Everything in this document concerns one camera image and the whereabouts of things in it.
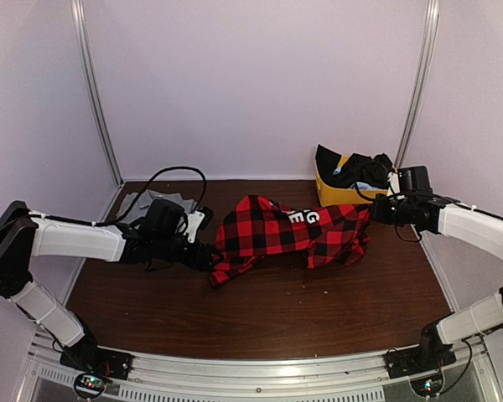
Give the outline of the red black plaid shirt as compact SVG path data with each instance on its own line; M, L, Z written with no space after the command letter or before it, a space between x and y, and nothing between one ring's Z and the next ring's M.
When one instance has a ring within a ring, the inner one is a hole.
M370 243L369 223L370 212L364 205L294 209L248 195L217 229L215 247L223 260L210 273L211 285L226 284L269 255L305 252L310 270L332 262L354 265Z

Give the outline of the yellow plastic bin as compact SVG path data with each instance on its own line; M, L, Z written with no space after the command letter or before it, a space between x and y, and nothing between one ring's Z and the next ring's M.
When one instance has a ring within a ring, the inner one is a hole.
M319 168L333 172L336 168L341 168L349 158L341 155L333 158L315 155L315 188L322 207L337 204L370 204L378 194L387 194L388 188L378 191L360 190L361 194L358 194L356 189L335 188L328 185Z

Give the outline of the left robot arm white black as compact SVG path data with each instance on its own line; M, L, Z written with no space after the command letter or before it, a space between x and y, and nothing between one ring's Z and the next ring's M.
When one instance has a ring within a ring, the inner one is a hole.
M29 264L39 256L78 257L120 264L177 262L196 271L211 271L221 255L197 239L213 213L186 211L163 199L132 222L123 216L88 222L36 213L22 201L12 202L0 217L0 296L28 313L61 346L62 353L86 372L104 363L89 328L32 276Z

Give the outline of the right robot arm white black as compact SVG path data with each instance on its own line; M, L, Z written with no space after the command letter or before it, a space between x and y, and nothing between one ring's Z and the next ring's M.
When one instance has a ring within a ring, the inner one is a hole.
M369 208L372 221L421 244L451 310L423 328L412 357L419 369L463 339L503 329L503 217L436 194L424 167L387 173Z

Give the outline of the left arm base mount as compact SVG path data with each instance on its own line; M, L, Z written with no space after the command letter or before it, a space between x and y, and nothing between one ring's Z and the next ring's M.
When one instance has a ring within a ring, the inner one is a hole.
M98 348L95 360L87 363L71 351L60 355L60 364L79 371L73 379L72 388L81 399L101 397L115 380L127 380L132 368L129 353Z

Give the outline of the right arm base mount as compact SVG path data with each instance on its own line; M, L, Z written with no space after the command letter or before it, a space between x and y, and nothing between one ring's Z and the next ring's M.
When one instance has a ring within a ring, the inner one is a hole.
M451 349L435 356L425 353L420 346L390 348L383 358L390 379L407 377L412 392L425 399L438 397L445 391L443 369L456 362Z

